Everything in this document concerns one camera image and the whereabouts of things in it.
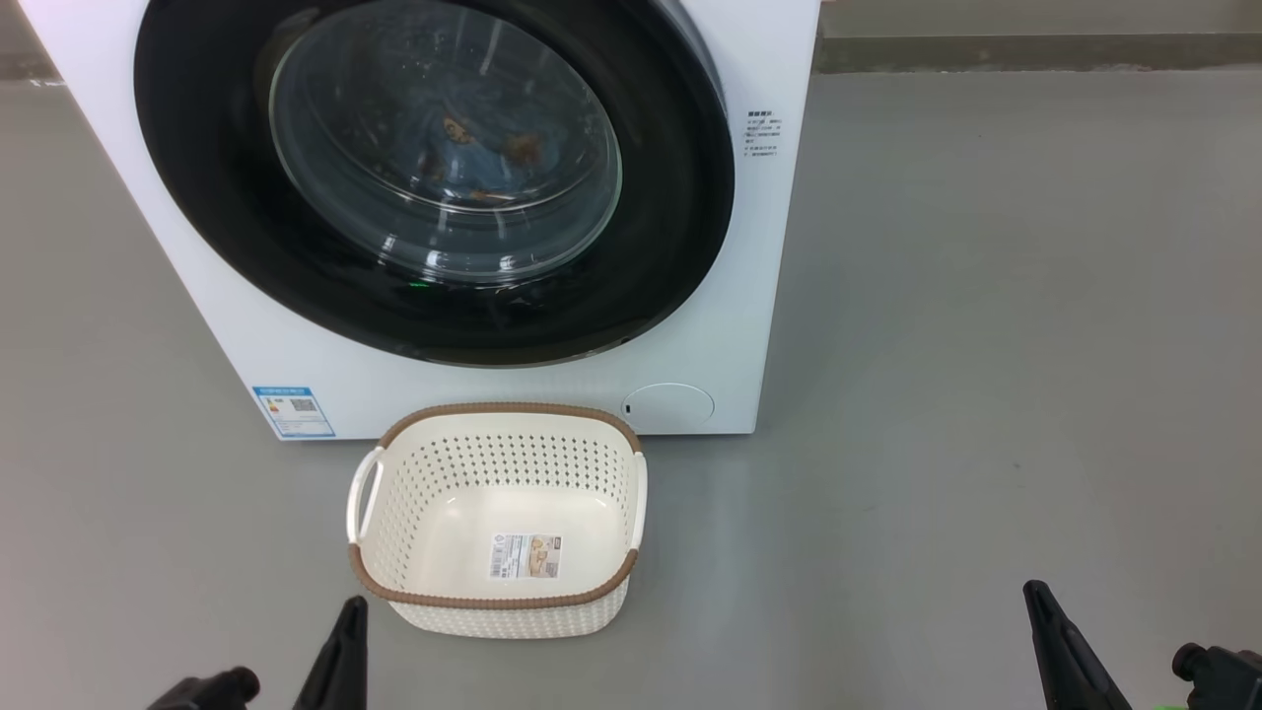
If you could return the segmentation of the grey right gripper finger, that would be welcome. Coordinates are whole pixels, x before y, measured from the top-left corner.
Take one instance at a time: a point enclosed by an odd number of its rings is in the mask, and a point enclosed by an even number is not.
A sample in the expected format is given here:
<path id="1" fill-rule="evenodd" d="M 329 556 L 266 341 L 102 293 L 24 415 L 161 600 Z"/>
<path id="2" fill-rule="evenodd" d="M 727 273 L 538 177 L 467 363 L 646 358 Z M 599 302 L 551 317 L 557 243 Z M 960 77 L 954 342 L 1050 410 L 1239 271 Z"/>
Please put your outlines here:
<path id="1" fill-rule="evenodd" d="M 1022 594 L 1046 707 L 1129 709 L 1129 702 L 1050 586 L 1029 580 Z"/>

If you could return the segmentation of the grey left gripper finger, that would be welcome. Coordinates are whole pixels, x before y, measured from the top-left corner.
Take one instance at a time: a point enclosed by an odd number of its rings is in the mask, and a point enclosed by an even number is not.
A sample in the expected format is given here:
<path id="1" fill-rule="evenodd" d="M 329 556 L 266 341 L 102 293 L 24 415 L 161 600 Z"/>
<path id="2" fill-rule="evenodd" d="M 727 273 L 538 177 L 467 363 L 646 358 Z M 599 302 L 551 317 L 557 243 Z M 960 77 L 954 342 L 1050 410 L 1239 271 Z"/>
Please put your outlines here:
<path id="1" fill-rule="evenodd" d="M 367 707 L 367 615 L 363 597 L 345 602 L 293 709 Z"/>

